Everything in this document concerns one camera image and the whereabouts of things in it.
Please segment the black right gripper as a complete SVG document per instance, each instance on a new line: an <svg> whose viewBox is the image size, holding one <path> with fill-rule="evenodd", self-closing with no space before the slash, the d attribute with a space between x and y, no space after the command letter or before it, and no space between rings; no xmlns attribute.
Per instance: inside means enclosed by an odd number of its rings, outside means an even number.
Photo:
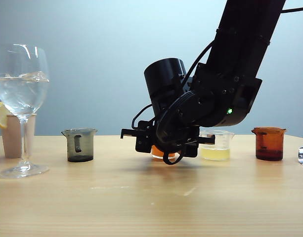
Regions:
<svg viewBox="0 0 303 237"><path fill-rule="evenodd" d="M131 129L123 128L121 138L125 136L135 137L135 150L137 152L151 152L152 145L162 148L180 148L183 157L195 158L198 155L198 144L215 144L215 136L202 137L198 126L175 128L168 134L156 132L157 126L153 122L140 121L138 127Z"/></svg>

